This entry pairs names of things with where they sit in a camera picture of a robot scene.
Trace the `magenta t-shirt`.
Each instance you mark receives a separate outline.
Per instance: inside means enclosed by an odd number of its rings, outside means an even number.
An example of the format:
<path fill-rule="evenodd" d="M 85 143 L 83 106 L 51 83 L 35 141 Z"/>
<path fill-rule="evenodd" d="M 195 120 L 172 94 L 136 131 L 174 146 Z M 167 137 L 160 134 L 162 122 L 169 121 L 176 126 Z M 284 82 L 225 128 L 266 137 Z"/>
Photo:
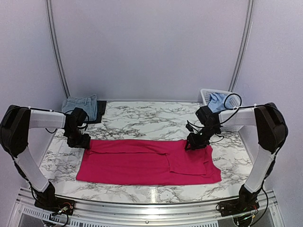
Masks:
<path fill-rule="evenodd" d="M 186 140 L 92 140 L 76 180 L 147 186 L 220 182 L 212 147 L 186 150 L 186 144 Z"/>

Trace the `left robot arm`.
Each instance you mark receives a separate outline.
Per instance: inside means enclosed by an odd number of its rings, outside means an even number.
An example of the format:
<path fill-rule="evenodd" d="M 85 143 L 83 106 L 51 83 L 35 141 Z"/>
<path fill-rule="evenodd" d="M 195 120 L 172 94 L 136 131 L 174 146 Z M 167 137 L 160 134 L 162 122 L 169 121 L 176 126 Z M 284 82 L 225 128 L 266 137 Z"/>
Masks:
<path fill-rule="evenodd" d="M 88 119 L 81 108 L 66 113 L 10 105 L 0 123 L 0 144 L 11 156 L 19 174 L 35 193 L 36 203 L 56 210 L 60 200 L 55 196 L 53 184 L 45 178 L 34 161 L 29 145 L 29 131 L 35 128 L 63 129 L 70 148 L 89 149 L 90 136 L 80 131 Z"/>

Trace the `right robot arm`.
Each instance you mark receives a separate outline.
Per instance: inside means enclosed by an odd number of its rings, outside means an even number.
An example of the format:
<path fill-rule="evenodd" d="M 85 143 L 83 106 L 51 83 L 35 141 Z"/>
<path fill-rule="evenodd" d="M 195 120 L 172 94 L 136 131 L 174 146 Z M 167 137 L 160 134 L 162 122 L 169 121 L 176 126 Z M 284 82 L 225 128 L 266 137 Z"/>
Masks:
<path fill-rule="evenodd" d="M 210 139 L 222 127 L 255 126 L 258 136 L 258 155 L 246 182 L 239 190 L 234 207 L 244 212 L 256 200 L 264 181 L 270 175 L 276 155 L 288 136 L 288 127 L 282 113 L 274 103 L 253 106 L 239 106 L 233 109 L 212 112 L 208 106 L 196 111 L 202 124 L 200 131 L 187 136 L 185 150 L 197 150 L 210 145 Z"/>

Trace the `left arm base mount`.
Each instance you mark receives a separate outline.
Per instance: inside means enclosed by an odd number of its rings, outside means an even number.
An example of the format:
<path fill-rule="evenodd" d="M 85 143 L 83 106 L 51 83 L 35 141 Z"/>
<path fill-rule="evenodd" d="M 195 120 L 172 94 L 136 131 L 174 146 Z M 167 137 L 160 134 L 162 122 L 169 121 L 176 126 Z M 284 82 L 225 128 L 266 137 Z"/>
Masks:
<path fill-rule="evenodd" d="M 74 211 L 75 201 L 57 197 L 55 205 L 45 205 L 38 201 L 35 201 L 34 206 L 44 210 L 52 211 L 53 213 L 58 213 L 63 208 L 67 207 L 67 210 L 62 211 L 62 213 L 71 216 Z"/>

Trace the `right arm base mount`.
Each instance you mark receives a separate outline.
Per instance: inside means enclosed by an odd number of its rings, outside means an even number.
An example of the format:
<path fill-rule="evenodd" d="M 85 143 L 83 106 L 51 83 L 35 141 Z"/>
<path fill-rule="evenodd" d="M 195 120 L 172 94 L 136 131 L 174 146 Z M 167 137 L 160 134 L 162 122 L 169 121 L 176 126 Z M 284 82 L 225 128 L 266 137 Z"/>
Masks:
<path fill-rule="evenodd" d="M 216 210 L 220 212 L 222 217 L 256 211 L 258 209 L 258 200 L 254 200 L 249 203 L 241 203 L 240 199 L 232 199 L 221 201 L 216 205 Z"/>

